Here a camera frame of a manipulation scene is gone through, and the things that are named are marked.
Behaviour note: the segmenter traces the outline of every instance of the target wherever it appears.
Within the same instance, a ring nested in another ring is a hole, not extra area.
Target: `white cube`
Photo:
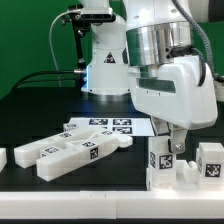
[[[224,190],[224,148],[220,143],[200,143],[197,151],[200,190]]]

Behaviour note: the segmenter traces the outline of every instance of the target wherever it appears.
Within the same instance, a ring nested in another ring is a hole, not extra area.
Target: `black table surface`
[[[224,143],[224,104],[219,103],[218,110],[219,118],[213,127],[188,132],[187,151],[179,157],[180,159],[193,160],[199,142]],[[148,115],[136,111],[131,101],[87,100],[83,99],[75,88],[17,89],[0,100],[0,147],[7,150],[7,165],[0,173],[1,192],[146,190],[147,137],[134,137],[132,146],[118,149],[104,159],[50,182],[37,177],[36,166],[23,169],[15,164],[15,147],[63,132],[63,124],[71,117],[149,118]],[[139,220],[126,221],[116,222],[139,223]],[[82,223],[84,220],[67,220],[63,223],[70,222]],[[157,222],[158,220],[151,220],[150,223]],[[178,220],[166,220],[166,223],[178,223]]]

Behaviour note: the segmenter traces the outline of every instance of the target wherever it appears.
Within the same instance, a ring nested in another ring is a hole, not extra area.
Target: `green wall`
[[[54,70],[48,41],[50,25],[58,14],[77,2],[0,0],[0,98],[21,77],[36,71]],[[112,1],[112,7],[119,12],[118,1]],[[224,74],[224,23],[205,24],[203,27],[211,38],[217,71]],[[76,50],[71,25],[62,27],[58,23],[53,37],[59,68],[75,68]],[[195,45],[203,49],[197,37]],[[90,34],[83,40],[83,47],[88,62],[91,58]]]

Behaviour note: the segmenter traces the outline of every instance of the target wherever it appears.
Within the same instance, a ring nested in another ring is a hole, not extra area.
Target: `metal cylinder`
[[[161,65],[173,62],[172,47],[191,44],[188,22],[158,24],[127,31],[130,66]]]

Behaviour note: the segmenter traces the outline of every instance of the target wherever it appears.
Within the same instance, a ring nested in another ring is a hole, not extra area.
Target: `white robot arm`
[[[172,0],[123,2],[136,109],[185,130],[212,126],[217,119],[213,76],[202,57],[191,55],[190,24]],[[179,4],[191,17],[188,0]],[[185,150],[186,132],[181,135],[173,136],[174,153]]]

